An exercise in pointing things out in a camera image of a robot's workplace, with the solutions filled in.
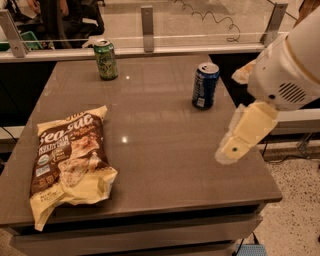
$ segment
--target can lid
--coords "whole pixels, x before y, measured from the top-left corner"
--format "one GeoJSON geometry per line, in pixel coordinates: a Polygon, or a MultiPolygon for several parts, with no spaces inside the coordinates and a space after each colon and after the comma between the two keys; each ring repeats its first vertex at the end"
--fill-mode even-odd
{"type": "Polygon", "coordinates": [[[107,46],[109,44],[111,44],[109,40],[101,40],[94,43],[95,46],[100,46],[100,47],[107,46]]]}
{"type": "Polygon", "coordinates": [[[211,62],[204,62],[199,65],[199,70],[205,74],[214,74],[219,71],[219,67],[211,62]]]}

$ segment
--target table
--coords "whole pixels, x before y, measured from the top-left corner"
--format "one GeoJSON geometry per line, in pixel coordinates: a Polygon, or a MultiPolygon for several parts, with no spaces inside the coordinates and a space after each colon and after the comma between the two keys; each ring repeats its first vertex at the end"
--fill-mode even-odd
{"type": "Polygon", "coordinates": [[[233,165],[215,161],[235,107],[221,80],[210,110],[192,106],[195,70],[205,61],[118,59],[113,81],[99,78],[93,60],[57,63],[0,176],[0,227],[14,235],[12,245],[29,255],[61,248],[63,255],[230,255],[230,245],[249,236],[264,206],[282,195],[257,149],[233,165]],[[102,105],[104,147],[119,172],[111,198],[60,206],[44,231],[35,231],[29,190],[36,124],[102,105]]]}

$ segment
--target wire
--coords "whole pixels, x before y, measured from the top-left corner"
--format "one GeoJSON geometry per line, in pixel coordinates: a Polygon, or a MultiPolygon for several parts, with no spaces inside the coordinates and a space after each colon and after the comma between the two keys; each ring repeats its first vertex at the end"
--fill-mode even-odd
{"type": "MultiPolygon", "coordinates": [[[[273,4],[273,5],[275,5],[276,3],[274,3],[273,1],[271,1],[271,0],[267,0],[269,3],[271,3],[271,4],[273,4]]],[[[296,17],[294,17],[292,14],[290,14],[290,13],[288,13],[287,11],[285,12],[288,16],[290,16],[292,19],[294,19],[294,20],[297,20],[297,18],[296,17]]]]}
{"type": "Polygon", "coordinates": [[[233,253],[232,253],[232,256],[237,256],[237,255],[238,255],[238,253],[239,253],[240,250],[241,250],[243,241],[244,241],[244,238],[241,240],[241,243],[240,243],[240,245],[239,245],[239,247],[238,247],[238,250],[237,250],[236,252],[233,252],[233,253]]]}
{"type": "Polygon", "coordinates": [[[279,161],[268,161],[268,160],[264,160],[266,163],[270,163],[270,164],[281,164],[284,161],[286,161],[289,158],[299,158],[299,159],[305,159],[305,160],[320,160],[320,158],[310,158],[310,157],[304,157],[304,156],[296,156],[296,155],[287,155],[286,157],[284,157],[283,159],[279,160],[279,161]]]}
{"type": "Polygon", "coordinates": [[[203,20],[206,18],[206,16],[209,15],[209,14],[212,15],[212,18],[213,18],[213,20],[214,20],[214,22],[215,22],[216,24],[219,24],[219,23],[221,23],[221,22],[224,21],[224,20],[229,20],[229,21],[231,22],[231,24],[229,25],[229,30],[235,28],[236,30],[238,30],[238,36],[237,36],[237,37],[228,37],[228,38],[227,38],[227,41],[228,41],[228,42],[238,42],[238,43],[239,43],[241,31],[240,31],[239,27],[238,27],[236,24],[234,24],[233,19],[232,19],[231,17],[227,16],[227,17],[222,18],[221,20],[217,20],[217,19],[216,19],[216,16],[213,14],[212,11],[207,11],[205,14],[202,14],[202,13],[200,13],[200,12],[195,11],[195,9],[192,7],[192,5],[186,4],[186,3],[185,3],[184,1],[182,1],[182,0],[174,0],[173,3],[177,3],[177,2],[180,2],[180,3],[182,4],[182,7],[181,7],[181,8],[182,8],[183,11],[186,10],[186,8],[188,7],[188,8],[191,10],[191,15],[192,15],[192,16],[193,16],[194,14],[200,15],[201,18],[202,18],[202,21],[203,21],[203,20]]]}
{"type": "Polygon", "coordinates": [[[256,237],[256,234],[252,232],[252,235],[253,235],[254,244],[260,244],[258,238],[256,237]]]}
{"type": "Polygon", "coordinates": [[[266,142],[265,142],[265,146],[264,146],[264,149],[263,149],[263,152],[262,152],[262,157],[263,157],[264,154],[266,153],[267,146],[268,146],[268,143],[269,143],[269,138],[270,138],[270,133],[269,133],[268,136],[266,137],[266,142]]]}
{"type": "Polygon", "coordinates": [[[4,127],[2,127],[2,126],[1,126],[1,128],[2,128],[4,131],[6,131],[6,132],[10,135],[10,137],[11,137],[15,142],[18,142],[18,140],[12,135],[11,132],[9,132],[6,128],[4,128],[4,127]]]}

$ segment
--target speckled floor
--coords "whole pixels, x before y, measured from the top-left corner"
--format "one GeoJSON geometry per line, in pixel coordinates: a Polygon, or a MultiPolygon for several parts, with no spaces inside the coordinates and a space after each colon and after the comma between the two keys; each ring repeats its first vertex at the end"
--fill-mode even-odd
{"type": "MultiPolygon", "coordinates": [[[[283,156],[287,154],[282,144],[271,145],[267,152],[275,149],[283,152],[283,156]]],[[[268,256],[320,255],[320,160],[291,159],[266,164],[283,193],[283,200],[262,211],[264,220],[255,230],[259,242],[268,256]]],[[[10,235],[0,229],[0,255],[23,256],[9,241],[10,235]]],[[[251,242],[252,236],[244,241],[251,242]]]]}

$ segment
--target chip bag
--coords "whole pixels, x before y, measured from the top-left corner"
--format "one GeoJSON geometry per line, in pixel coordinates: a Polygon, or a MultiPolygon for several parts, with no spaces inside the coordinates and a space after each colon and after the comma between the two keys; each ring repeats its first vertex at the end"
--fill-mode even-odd
{"type": "Polygon", "coordinates": [[[105,106],[65,120],[38,124],[30,204],[35,229],[42,231],[55,207],[94,204],[109,197],[117,171],[103,149],[105,106]]]}

